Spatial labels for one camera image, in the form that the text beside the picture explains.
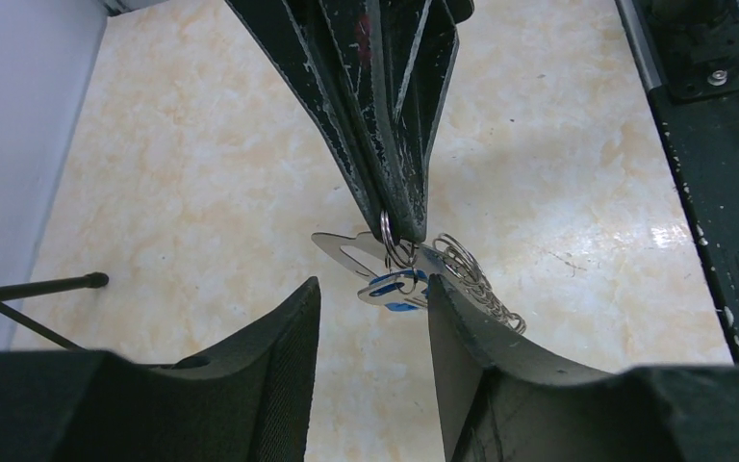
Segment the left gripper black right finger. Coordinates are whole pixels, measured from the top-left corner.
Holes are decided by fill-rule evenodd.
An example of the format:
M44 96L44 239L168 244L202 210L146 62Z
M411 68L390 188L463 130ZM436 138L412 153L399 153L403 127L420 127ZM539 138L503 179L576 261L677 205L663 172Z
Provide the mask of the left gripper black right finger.
M429 281L449 461L739 461L739 366L603 372L534 344Z

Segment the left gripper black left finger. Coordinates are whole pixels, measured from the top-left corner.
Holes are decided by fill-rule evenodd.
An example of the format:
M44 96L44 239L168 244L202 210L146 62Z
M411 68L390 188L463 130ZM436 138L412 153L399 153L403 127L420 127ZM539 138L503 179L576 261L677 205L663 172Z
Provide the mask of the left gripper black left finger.
M0 352L0 461L300 461L321 293L170 365L108 350Z

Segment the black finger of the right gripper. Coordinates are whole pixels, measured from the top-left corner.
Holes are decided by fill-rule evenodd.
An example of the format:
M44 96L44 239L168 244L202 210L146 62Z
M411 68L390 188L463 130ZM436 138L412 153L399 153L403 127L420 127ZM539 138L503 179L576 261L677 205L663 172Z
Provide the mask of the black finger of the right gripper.
M382 201L364 157L366 145L347 100L344 70L320 1L229 1L314 121L373 236Z
M323 1L335 57L346 177L369 229L421 243L429 161L472 1Z

